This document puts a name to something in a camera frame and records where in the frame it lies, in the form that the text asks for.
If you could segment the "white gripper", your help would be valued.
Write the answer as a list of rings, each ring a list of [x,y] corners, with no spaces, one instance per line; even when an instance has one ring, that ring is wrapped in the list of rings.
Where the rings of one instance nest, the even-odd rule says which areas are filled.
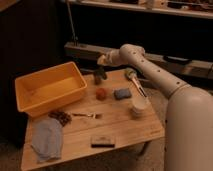
[[[119,66],[119,51],[112,50],[104,55],[101,55],[97,60],[97,64],[98,64],[96,68],[97,72],[101,72],[102,70],[106,72],[107,71],[106,66]]]

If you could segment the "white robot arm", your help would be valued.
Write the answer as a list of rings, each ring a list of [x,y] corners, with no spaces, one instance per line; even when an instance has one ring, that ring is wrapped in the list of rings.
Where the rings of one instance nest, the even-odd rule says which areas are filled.
[[[168,99],[164,171],[213,171],[213,96],[145,58],[141,46],[124,44],[98,58],[103,66],[131,65]]]

